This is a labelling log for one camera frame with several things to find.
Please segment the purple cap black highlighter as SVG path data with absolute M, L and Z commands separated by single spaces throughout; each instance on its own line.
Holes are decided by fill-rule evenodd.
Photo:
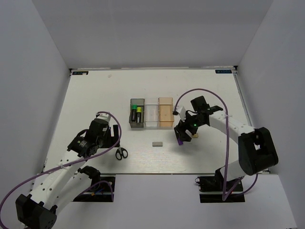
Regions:
M 183 141 L 182 141 L 181 139 L 178 138 L 178 139 L 177 139 L 177 142 L 178 142 L 178 145 L 179 145 L 179 146 L 182 146 L 182 145 L 183 145 Z

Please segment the black handled scissors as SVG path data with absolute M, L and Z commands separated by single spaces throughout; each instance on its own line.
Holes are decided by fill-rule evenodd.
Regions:
M 115 153 L 115 157 L 117 160 L 123 160 L 128 157 L 128 151 L 123 147 L 118 147 Z

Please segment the grey white eraser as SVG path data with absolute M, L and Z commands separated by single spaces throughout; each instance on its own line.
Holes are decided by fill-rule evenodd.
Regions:
M 163 142 L 153 142 L 152 146 L 153 147 L 162 147 L 163 146 Z

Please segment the green cap black highlighter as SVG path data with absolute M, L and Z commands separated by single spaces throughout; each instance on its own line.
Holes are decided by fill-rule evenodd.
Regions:
M 131 106 L 131 122 L 136 122 L 137 105 L 133 104 Z

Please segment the yellow cap black highlighter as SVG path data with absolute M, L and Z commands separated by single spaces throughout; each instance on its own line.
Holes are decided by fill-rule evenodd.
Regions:
M 136 123 L 141 123 L 141 121 L 142 121 L 142 106 L 137 106 Z

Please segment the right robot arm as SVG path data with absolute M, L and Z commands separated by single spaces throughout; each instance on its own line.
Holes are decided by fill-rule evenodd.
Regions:
M 173 115 L 180 117 L 174 128 L 179 145 L 190 142 L 203 125 L 221 131 L 238 145 L 238 159 L 215 171 L 215 184 L 220 190 L 227 190 L 244 176 L 252 176 L 278 164 L 278 155 L 267 128 L 243 124 L 231 118 L 223 108 L 210 106 L 203 96 L 191 100 L 191 104 L 193 112 L 178 105 L 173 109 Z

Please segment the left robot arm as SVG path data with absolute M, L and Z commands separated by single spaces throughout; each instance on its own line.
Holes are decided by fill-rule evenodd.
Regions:
M 28 195 L 16 200 L 18 220 L 29 229 L 51 229 L 59 213 L 77 196 L 96 190 L 100 184 L 111 186 L 101 179 L 101 173 L 88 166 L 88 160 L 109 152 L 120 143 L 120 124 L 110 126 L 114 116 L 98 112 L 88 129 L 80 131 L 68 145 L 58 166 L 44 172 L 46 178 Z

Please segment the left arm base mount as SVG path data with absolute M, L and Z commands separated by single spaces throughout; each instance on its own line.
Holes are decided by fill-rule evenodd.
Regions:
M 115 176 L 101 176 L 101 182 L 78 195 L 73 202 L 112 203 L 114 201 Z

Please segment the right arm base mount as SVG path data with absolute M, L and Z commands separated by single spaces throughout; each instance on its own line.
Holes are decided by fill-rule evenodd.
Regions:
M 225 201 L 222 199 L 223 185 L 217 183 L 214 176 L 197 177 L 195 183 L 199 187 L 200 203 L 244 203 L 244 191 L 240 181 Z

